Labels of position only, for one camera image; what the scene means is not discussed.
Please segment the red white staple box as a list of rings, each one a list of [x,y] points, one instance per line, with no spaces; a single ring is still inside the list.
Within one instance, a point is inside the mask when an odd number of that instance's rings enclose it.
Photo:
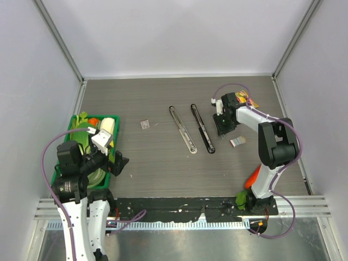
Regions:
[[[143,120],[140,122],[141,128],[142,129],[148,129],[150,127],[149,121],[148,120]]]

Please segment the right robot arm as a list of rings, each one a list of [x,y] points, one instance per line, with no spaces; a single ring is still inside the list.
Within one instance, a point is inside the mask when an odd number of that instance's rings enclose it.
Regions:
[[[299,143],[289,118],[278,119],[257,110],[249,102],[240,103],[235,93],[212,98],[216,108],[213,119],[219,136],[243,124],[258,134],[258,155],[261,161],[256,180],[247,189],[242,205],[250,214],[262,214],[271,204],[273,188],[286,167],[298,160]]]

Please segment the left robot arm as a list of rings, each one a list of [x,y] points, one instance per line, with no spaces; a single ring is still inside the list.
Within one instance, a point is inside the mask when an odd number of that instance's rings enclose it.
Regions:
[[[104,250],[107,217],[115,213],[116,201],[109,189],[88,193],[88,175],[97,169],[118,176],[129,162],[120,151],[110,161],[107,153],[93,148],[83,155],[78,142],[70,140],[57,147],[61,176],[51,188],[62,221],[66,260],[108,260]]]

